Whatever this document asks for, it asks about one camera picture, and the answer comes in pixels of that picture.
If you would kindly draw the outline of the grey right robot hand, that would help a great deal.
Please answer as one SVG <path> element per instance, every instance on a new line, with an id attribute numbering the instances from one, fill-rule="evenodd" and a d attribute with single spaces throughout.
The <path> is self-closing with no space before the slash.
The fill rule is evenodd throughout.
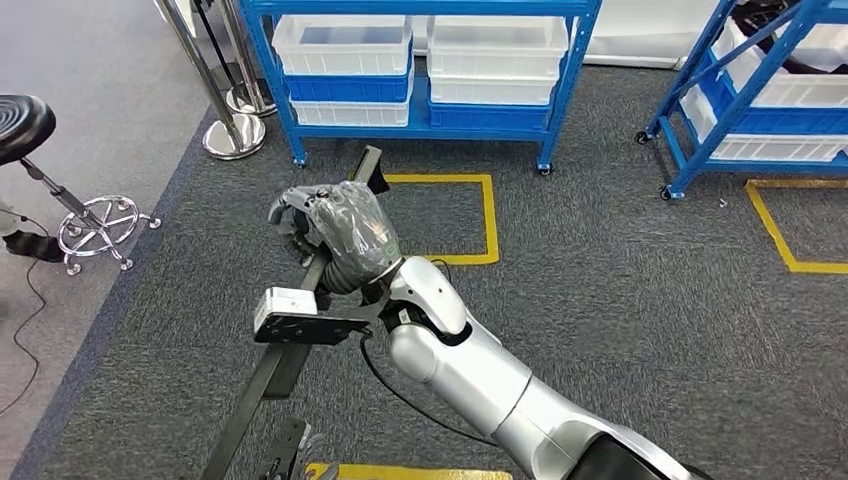
<path id="1" fill-rule="evenodd" d="M 331 261 L 322 274 L 324 288 L 349 294 L 372 283 L 399 264 L 403 255 L 397 234 L 376 195 L 362 182 L 291 187 L 272 203 L 268 223 L 292 235 L 284 212 L 303 214 L 322 236 Z"/>

